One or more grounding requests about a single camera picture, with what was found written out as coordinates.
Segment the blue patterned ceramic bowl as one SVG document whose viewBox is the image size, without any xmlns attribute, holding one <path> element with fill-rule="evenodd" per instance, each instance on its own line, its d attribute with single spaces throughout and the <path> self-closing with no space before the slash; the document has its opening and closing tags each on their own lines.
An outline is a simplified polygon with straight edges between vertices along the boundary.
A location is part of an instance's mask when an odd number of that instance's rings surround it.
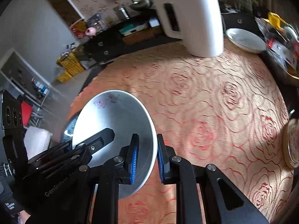
<svg viewBox="0 0 299 224">
<path fill-rule="evenodd" d="M 72 140 L 77 119 L 78 119 L 78 113 L 72 116 L 65 124 L 62 130 L 61 142 L 67 142 L 69 140 Z"/>
</svg>

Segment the small white bowl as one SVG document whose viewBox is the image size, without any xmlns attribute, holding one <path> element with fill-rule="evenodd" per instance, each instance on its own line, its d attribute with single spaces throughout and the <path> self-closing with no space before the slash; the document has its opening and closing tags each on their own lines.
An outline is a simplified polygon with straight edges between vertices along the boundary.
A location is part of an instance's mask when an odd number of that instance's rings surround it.
<svg viewBox="0 0 299 224">
<path fill-rule="evenodd" d="M 123 199 L 139 191 L 154 168 L 158 150 L 156 130 L 140 100 L 121 90 L 104 91 L 87 102 L 75 124 L 73 146 L 105 128 L 112 129 L 115 138 L 92 155 L 90 167 L 117 156 L 122 147 L 130 144 L 134 133 L 139 135 L 136 178 L 132 185 L 120 185 L 119 198 Z"/>
</svg>

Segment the white chair cushion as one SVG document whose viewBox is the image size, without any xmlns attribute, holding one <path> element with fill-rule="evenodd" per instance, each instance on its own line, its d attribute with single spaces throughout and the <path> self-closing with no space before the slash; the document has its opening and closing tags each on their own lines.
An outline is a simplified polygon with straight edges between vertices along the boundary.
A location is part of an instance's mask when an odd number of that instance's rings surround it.
<svg viewBox="0 0 299 224">
<path fill-rule="evenodd" d="M 30 126 L 24 137 L 24 145 L 26 147 L 28 159 L 47 150 L 52 135 L 52 133 L 45 129 Z"/>
</svg>

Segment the red folding chair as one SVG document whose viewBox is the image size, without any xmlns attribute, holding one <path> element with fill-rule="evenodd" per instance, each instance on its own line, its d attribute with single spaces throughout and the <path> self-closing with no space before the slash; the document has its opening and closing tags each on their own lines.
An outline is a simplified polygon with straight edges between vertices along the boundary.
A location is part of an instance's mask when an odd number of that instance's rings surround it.
<svg viewBox="0 0 299 224">
<path fill-rule="evenodd" d="M 22 122 L 24 126 L 27 126 L 31 114 L 33 112 L 33 107 L 29 105 L 29 103 L 23 101 L 21 103 L 21 110 L 22 110 Z"/>
</svg>

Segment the yellow plastic crates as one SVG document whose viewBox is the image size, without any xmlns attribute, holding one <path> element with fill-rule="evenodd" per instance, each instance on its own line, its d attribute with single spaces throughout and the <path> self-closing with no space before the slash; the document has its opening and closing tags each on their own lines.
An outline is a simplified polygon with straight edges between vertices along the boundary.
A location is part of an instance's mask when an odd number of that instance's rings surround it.
<svg viewBox="0 0 299 224">
<path fill-rule="evenodd" d="M 56 64 L 63 68 L 63 72 L 57 77 L 57 80 L 61 83 L 67 82 L 85 70 L 73 53 L 59 57 L 56 61 Z"/>
</svg>

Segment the rose patterned tablecloth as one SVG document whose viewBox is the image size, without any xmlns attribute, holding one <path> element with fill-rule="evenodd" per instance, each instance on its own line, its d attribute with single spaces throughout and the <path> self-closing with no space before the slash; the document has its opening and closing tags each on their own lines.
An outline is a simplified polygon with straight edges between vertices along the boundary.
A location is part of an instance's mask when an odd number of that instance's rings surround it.
<svg viewBox="0 0 299 224">
<path fill-rule="evenodd" d="M 229 41 L 212 58 L 169 43 L 117 58 L 73 101 L 123 90 L 147 108 L 165 144 L 194 165 L 215 164 L 272 221 L 286 204 L 293 171 L 283 156 L 288 112 L 259 56 Z"/>
</svg>

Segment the white shelf unit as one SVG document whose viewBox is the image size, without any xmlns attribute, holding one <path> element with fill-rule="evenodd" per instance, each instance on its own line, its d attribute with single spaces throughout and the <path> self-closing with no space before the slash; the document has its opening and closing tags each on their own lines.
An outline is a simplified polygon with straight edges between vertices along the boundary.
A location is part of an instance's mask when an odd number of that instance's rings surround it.
<svg viewBox="0 0 299 224">
<path fill-rule="evenodd" d="M 1 88 L 42 108 L 51 86 L 25 59 L 10 48 L 1 58 Z"/>
</svg>

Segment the pink round gadget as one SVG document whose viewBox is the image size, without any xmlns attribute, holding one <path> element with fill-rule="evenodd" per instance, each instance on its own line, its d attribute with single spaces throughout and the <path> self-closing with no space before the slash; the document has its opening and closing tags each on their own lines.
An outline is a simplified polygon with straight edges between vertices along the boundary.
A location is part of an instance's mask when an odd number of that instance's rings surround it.
<svg viewBox="0 0 299 224">
<path fill-rule="evenodd" d="M 95 27 L 89 27 L 86 31 L 85 34 L 86 36 L 95 36 L 97 33 L 96 28 Z"/>
</svg>

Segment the red gift box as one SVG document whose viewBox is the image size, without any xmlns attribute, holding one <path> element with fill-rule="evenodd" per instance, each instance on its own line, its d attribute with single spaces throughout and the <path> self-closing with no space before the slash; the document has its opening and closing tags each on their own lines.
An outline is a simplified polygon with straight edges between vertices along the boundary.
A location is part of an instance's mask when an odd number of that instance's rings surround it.
<svg viewBox="0 0 299 224">
<path fill-rule="evenodd" d="M 85 19 L 80 19 L 70 26 L 71 31 L 77 39 L 83 39 L 86 37 L 87 28 L 87 21 Z"/>
</svg>

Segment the black sideboard cabinet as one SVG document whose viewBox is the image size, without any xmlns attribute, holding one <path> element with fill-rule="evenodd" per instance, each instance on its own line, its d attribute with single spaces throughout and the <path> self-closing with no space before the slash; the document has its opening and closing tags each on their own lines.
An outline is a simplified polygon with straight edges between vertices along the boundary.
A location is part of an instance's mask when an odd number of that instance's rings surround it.
<svg viewBox="0 0 299 224">
<path fill-rule="evenodd" d="M 264 38 L 253 15 L 230 13 L 223 14 L 222 19 L 224 31 L 229 28 L 240 28 Z M 180 39 L 168 37 L 161 26 L 128 36 L 123 36 L 117 29 L 110 28 L 89 39 L 83 44 L 83 49 L 96 62 L 107 63 L 122 55 L 176 41 Z"/>
</svg>

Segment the white plate with rim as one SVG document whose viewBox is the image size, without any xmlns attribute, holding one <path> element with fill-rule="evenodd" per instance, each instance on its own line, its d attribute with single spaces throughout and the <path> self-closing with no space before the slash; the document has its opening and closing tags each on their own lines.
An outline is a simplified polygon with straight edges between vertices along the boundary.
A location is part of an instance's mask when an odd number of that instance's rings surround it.
<svg viewBox="0 0 299 224">
<path fill-rule="evenodd" d="M 237 47 L 250 53 L 260 54 L 266 51 L 266 43 L 263 39 L 250 31 L 240 28 L 229 28 L 226 36 Z"/>
</svg>

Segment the white electric kettle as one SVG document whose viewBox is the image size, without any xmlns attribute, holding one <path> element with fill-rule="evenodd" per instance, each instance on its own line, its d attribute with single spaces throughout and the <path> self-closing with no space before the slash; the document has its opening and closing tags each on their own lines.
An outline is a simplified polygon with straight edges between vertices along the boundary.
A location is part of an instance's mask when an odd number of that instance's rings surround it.
<svg viewBox="0 0 299 224">
<path fill-rule="evenodd" d="M 208 58 L 224 52 L 224 33 L 218 0 L 152 0 L 165 34 L 183 40 L 188 52 Z M 165 5 L 170 4 L 179 31 L 171 27 Z"/>
</svg>

